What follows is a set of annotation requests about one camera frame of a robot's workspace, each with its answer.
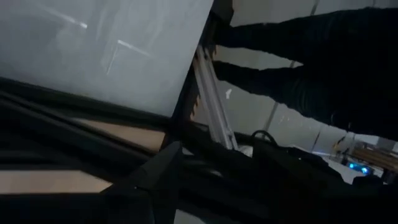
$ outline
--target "person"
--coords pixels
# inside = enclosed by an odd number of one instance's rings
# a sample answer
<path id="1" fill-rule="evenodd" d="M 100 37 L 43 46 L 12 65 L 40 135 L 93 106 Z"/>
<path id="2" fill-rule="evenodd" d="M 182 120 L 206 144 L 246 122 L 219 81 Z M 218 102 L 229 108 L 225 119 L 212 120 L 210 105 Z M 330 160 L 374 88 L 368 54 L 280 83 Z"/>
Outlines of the person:
<path id="1" fill-rule="evenodd" d="M 220 80 L 302 115 L 398 141 L 398 9 L 366 8 L 278 24 L 223 25 L 215 44 L 268 52 L 303 65 L 256 70 L 213 62 Z"/>

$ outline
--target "dark pants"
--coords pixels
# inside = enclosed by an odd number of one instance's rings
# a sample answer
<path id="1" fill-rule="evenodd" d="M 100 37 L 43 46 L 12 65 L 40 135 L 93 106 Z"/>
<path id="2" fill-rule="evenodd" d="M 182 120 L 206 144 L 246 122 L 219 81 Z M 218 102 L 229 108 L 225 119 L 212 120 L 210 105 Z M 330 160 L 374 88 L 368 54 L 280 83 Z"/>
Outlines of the dark pants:
<path id="1" fill-rule="evenodd" d="M 388 104 L 398 102 L 398 91 L 388 80 L 398 71 L 397 12 L 363 9 L 222 27 L 215 38 L 219 45 L 260 50 L 303 65 L 256 70 L 215 62 L 215 72 L 220 80 L 269 96 L 306 117 L 398 139 L 398 108 L 386 111 Z"/>

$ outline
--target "floor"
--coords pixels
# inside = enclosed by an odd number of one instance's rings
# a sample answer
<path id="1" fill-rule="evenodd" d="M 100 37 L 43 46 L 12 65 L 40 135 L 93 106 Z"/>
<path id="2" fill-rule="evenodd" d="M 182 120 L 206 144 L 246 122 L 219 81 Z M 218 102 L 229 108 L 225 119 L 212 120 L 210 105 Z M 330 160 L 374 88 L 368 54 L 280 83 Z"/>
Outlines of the floor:
<path id="1" fill-rule="evenodd" d="M 309 16 L 311 13 L 360 9 L 364 7 L 398 7 L 395 0 L 235 0 L 232 26 L 259 22 L 281 22 L 295 17 Z M 220 47 L 216 56 L 236 65 L 264 69 L 289 67 L 290 60 L 275 55 L 246 49 L 226 49 Z M 327 126 L 314 119 L 304 118 L 285 105 L 276 104 L 265 96 L 246 93 L 226 82 L 219 83 L 220 95 L 227 108 L 229 122 L 234 131 L 251 134 L 258 129 L 269 131 L 283 146 L 295 145 L 321 155 L 333 153 L 333 145 L 345 137 L 339 149 L 349 147 L 354 133 Z M 195 121 L 206 123 L 202 109 L 197 110 Z"/>

